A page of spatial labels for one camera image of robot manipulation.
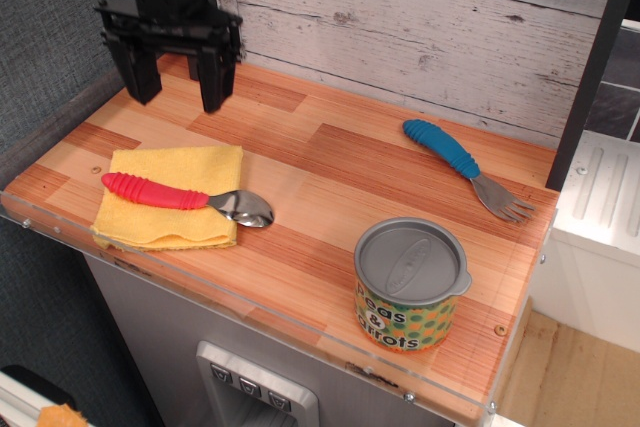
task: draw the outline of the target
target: white wood plank wall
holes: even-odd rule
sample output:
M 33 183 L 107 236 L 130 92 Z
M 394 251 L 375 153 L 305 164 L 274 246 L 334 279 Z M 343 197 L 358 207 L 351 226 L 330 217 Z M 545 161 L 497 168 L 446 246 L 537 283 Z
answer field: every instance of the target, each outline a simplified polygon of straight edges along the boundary
M 607 0 L 219 1 L 246 62 L 555 148 Z

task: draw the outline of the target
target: button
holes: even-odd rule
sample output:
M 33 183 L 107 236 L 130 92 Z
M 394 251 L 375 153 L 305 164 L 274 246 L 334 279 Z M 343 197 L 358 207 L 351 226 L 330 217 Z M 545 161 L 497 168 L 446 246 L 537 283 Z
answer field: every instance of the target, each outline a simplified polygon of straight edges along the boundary
M 260 393 L 260 386 L 258 384 L 243 377 L 240 377 L 240 387 L 245 394 L 249 394 L 252 397 L 257 397 L 259 399 L 262 395 Z
M 291 402 L 286 397 L 269 391 L 269 401 L 276 409 L 280 409 L 283 412 L 291 412 Z
M 213 375 L 216 379 L 224 382 L 225 384 L 230 384 L 232 382 L 231 372 L 229 372 L 228 370 L 223 369 L 216 364 L 211 364 L 211 371 L 213 372 Z

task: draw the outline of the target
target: can label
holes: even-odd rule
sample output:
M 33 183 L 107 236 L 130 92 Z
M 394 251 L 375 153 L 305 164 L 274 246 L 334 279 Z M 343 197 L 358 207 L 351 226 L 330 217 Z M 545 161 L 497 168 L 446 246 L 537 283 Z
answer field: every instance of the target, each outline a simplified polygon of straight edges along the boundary
M 432 347 L 447 335 L 457 303 L 456 296 L 427 306 L 404 306 L 388 302 L 356 284 L 356 315 L 369 337 L 396 351 Z

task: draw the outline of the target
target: metal fork tines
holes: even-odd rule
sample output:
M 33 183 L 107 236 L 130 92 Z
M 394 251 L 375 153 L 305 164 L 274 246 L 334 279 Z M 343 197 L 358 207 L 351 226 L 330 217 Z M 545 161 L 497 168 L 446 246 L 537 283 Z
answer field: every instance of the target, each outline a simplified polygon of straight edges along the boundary
M 527 210 L 533 211 L 535 207 L 518 199 L 499 183 L 482 173 L 469 180 L 471 180 L 480 202 L 494 215 L 510 222 L 523 222 L 531 218 L 531 214 Z

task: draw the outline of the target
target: screw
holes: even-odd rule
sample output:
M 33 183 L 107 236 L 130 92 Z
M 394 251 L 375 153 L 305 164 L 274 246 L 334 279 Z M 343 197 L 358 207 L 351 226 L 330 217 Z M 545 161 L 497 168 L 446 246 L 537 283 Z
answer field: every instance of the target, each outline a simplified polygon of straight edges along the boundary
M 504 325 L 500 325 L 500 324 L 496 325 L 493 331 L 496 333 L 498 337 L 504 337 L 505 335 L 507 335 L 507 328 Z

